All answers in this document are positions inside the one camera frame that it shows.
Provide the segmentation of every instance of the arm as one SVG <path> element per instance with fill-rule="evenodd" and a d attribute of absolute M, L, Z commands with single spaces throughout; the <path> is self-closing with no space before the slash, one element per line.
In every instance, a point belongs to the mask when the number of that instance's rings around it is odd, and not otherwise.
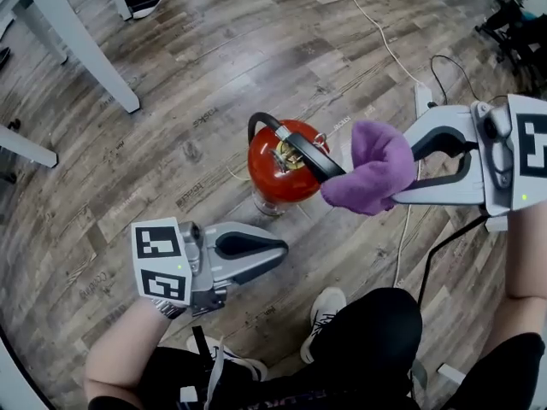
<path fill-rule="evenodd" d="M 547 313 L 547 202 L 510 213 L 505 296 L 483 349 L 526 332 L 541 334 Z"/>
<path fill-rule="evenodd" d="M 139 298 L 93 345 L 85 363 L 85 394 L 113 396 L 142 409 L 134 389 L 171 320 Z"/>

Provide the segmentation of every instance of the forearm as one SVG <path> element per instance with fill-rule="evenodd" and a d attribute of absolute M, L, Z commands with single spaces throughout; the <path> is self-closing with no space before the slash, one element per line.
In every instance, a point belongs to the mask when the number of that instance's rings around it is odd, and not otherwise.
<path fill-rule="evenodd" d="M 136 387 L 170 323 L 150 300 L 139 298 L 93 345 L 85 378 L 123 389 Z"/>
<path fill-rule="evenodd" d="M 510 213 L 505 292 L 547 299 L 547 202 Z"/>

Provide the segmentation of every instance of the wooden floor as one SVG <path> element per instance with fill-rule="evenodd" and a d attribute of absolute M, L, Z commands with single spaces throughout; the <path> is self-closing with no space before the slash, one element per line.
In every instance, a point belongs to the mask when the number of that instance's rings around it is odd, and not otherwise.
<path fill-rule="evenodd" d="M 11 158 L 19 182 L 0 197 L 0 323 L 16 352 L 59 408 L 83 408 L 87 351 L 137 295 L 129 224 L 238 220 L 284 238 L 288 259 L 231 290 L 223 310 L 177 319 L 163 344 L 182 348 L 188 325 L 199 324 L 264 360 L 273 375 L 296 371 L 309 308 L 324 287 L 355 300 L 391 285 L 405 208 L 368 218 L 315 196 L 269 218 L 254 207 L 250 183 L 226 167 L 247 174 L 246 125 L 259 110 L 325 133 L 346 116 L 404 131 L 415 119 L 413 82 L 351 0 L 165 0 L 136 22 L 123 22 L 110 0 L 70 1 L 143 107 L 126 114 L 72 56 L 60 67 L 24 25 L 9 29 L 3 44 L 14 56 L 0 73 L 0 117 L 21 119 L 22 135 L 60 157 L 53 170 Z M 515 90 L 494 44 L 473 31 L 492 0 L 358 1 L 439 103 L 434 53 L 461 62 L 483 100 Z M 450 102 L 470 103 L 459 70 L 435 65 Z M 332 137 L 336 156 L 344 158 L 349 137 L 350 125 Z M 435 155 L 423 171 L 453 167 Z M 414 207 L 400 286 L 417 295 L 427 251 L 475 214 Z M 504 236 L 477 229 L 434 262 L 419 353 L 433 405 L 454 390 L 435 374 L 439 364 L 466 372 L 485 340 L 502 290 L 504 244 Z"/>

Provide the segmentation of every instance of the purple towel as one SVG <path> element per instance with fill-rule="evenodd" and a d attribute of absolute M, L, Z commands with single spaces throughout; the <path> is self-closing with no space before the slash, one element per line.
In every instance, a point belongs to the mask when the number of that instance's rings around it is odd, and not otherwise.
<path fill-rule="evenodd" d="M 329 179 L 321 194 L 334 207 L 354 213 L 376 215 L 392 209 L 391 196 L 416 177 L 409 143 L 386 123 L 357 121 L 351 131 L 351 158 L 355 170 Z"/>

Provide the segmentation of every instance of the fire extinguisher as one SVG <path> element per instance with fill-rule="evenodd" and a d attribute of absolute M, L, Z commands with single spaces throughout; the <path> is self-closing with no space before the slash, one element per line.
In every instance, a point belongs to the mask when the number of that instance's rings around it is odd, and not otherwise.
<path fill-rule="evenodd" d="M 256 124 L 266 127 L 256 132 Z M 345 174 L 329 156 L 326 135 L 299 120 L 278 121 L 256 113 L 249 119 L 247 165 L 256 189 L 256 206 L 279 215 L 314 195 L 326 180 Z"/>

